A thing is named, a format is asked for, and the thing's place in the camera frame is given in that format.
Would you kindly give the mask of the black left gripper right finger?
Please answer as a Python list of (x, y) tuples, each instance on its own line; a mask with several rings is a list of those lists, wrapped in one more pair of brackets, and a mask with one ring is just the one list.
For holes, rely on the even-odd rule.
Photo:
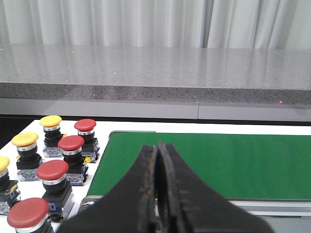
[(272, 233), (264, 220), (203, 182), (172, 144), (158, 144), (157, 199), (166, 233)]

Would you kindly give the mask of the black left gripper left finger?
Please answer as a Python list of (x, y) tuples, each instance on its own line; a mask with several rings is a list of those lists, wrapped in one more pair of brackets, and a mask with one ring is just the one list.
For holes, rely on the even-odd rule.
[(143, 146), (116, 185), (58, 228), (59, 233), (153, 233), (157, 148)]

